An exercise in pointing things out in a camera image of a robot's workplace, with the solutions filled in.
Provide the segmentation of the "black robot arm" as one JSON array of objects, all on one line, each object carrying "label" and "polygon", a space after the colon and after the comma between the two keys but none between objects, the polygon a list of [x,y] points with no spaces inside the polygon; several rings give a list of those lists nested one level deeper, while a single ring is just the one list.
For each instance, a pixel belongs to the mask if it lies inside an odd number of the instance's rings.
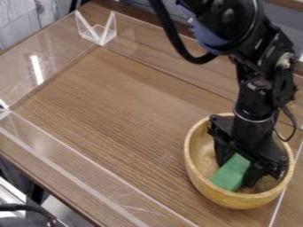
[{"label": "black robot arm", "polygon": [[176,0],[188,15],[197,43],[208,58],[228,56],[235,64],[239,93],[233,114],[209,117],[215,158],[224,165],[233,154],[249,161],[243,185],[280,178],[289,158],[273,138],[280,113],[291,114],[296,64],[293,44],[264,14],[261,0]]}]

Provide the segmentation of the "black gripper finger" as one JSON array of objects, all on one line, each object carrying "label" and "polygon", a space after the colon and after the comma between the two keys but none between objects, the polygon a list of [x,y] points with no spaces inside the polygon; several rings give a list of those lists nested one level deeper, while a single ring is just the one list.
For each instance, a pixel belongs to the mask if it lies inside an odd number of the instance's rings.
[{"label": "black gripper finger", "polygon": [[219,166],[223,166],[235,154],[235,143],[227,143],[221,139],[213,141],[215,159]]},{"label": "black gripper finger", "polygon": [[243,186],[253,187],[257,180],[264,176],[264,168],[259,162],[253,162],[244,174],[243,177]]}]

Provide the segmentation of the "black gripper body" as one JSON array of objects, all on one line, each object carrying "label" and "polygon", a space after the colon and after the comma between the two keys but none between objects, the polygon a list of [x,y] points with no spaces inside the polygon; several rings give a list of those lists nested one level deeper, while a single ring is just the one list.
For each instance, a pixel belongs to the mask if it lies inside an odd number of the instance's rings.
[{"label": "black gripper body", "polygon": [[259,162],[264,176],[279,179],[287,172],[288,157],[283,142],[275,138],[271,120],[245,121],[236,114],[212,114],[208,134],[213,140],[235,143],[235,153],[251,164]]}]

